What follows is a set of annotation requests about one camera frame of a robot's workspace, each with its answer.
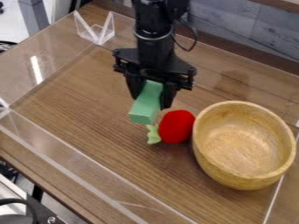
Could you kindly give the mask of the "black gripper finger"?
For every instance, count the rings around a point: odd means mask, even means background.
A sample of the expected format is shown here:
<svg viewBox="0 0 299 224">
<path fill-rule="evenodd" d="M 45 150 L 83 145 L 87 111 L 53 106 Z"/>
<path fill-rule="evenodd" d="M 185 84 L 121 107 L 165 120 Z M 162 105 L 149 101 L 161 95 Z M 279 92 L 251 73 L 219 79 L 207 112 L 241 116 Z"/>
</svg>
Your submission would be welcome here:
<svg viewBox="0 0 299 224">
<path fill-rule="evenodd" d="M 126 84 L 133 98 L 137 99 L 146 85 L 145 78 L 141 75 L 129 73 L 126 75 Z"/>
<path fill-rule="evenodd" d="M 173 106 L 178 91 L 179 87 L 177 83 L 166 82 L 163 84 L 163 92 L 161 94 L 161 109 L 169 109 Z"/>
</svg>

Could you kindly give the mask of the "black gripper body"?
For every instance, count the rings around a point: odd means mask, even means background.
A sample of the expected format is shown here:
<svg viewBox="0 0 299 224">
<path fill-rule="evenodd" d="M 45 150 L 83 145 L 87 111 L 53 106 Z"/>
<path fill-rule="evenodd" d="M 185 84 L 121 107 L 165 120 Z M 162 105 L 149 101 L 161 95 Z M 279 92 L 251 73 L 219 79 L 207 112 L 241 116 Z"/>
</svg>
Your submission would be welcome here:
<svg viewBox="0 0 299 224">
<path fill-rule="evenodd" d="M 118 48 L 113 51 L 115 70 L 127 79 L 127 74 L 137 74 L 147 81 L 162 84 L 174 82 L 181 89 L 193 89 L 197 68 L 175 53 L 175 38 L 167 36 L 161 39 L 137 40 L 137 48 Z"/>
</svg>

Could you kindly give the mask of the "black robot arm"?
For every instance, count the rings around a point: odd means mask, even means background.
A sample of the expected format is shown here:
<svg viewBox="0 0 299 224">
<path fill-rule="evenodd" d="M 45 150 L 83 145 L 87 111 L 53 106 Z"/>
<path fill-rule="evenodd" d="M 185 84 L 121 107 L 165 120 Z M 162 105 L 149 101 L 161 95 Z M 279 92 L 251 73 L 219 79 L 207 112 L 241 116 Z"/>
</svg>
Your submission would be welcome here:
<svg viewBox="0 0 299 224">
<path fill-rule="evenodd" d="M 178 55 L 174 48 L 175 24 L 190 9 L 190 0 L 131 0 L 135 9 L 134 34 L 137 48 L 113 51 L 114 68 L 126 77 L 134 99 L 142 94 L 147 81 L 163 85 L 161 109 L 173 106 L 177 93 L 191 90 L 197 68 Z"/>
</svg>

